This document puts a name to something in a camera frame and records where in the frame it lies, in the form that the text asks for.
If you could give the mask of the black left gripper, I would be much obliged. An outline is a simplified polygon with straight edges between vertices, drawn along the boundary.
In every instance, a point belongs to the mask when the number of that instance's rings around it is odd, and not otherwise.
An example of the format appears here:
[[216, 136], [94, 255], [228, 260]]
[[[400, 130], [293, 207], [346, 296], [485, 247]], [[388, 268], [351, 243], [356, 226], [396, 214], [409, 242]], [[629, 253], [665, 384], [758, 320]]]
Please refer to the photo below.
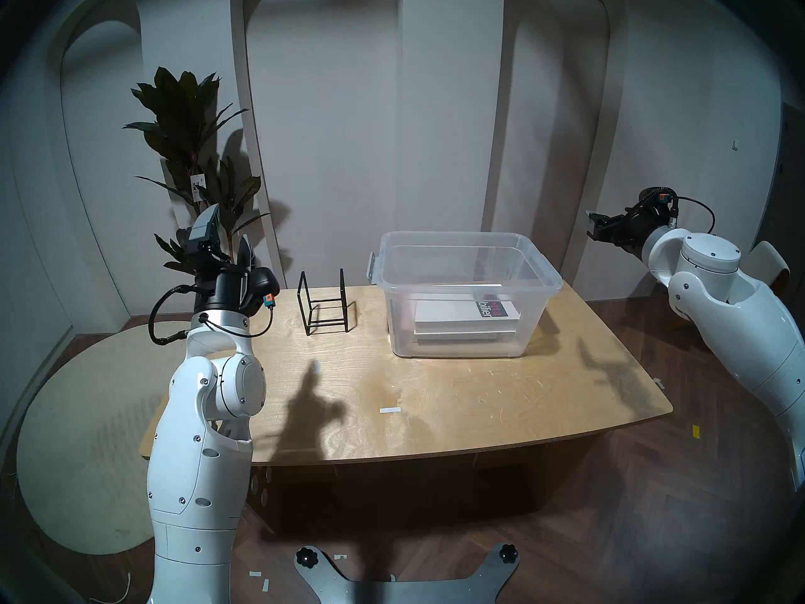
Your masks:
[[279, 281], [270, 268], [256, 267], [256, 257], [245, 233], [240, 237], [236, 263], [238, 267], [229, 264], [195, 276], [194, 313], [220, 310], [252, 317], [263, 306], [265, 296], [279, 294]]

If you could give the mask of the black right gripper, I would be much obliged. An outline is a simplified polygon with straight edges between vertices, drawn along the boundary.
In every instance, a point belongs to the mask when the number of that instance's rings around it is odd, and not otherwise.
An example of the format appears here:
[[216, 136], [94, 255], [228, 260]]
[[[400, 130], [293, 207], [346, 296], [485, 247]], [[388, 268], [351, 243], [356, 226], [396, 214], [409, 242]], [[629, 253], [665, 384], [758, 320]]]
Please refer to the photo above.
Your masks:
[[645, 244], [657, 230], [674, 229], [677, 193], [674, 190], [641, 190], [637, 203], [625, 213], [611, 217], [605, 226], [605, 242], [642, 258]]

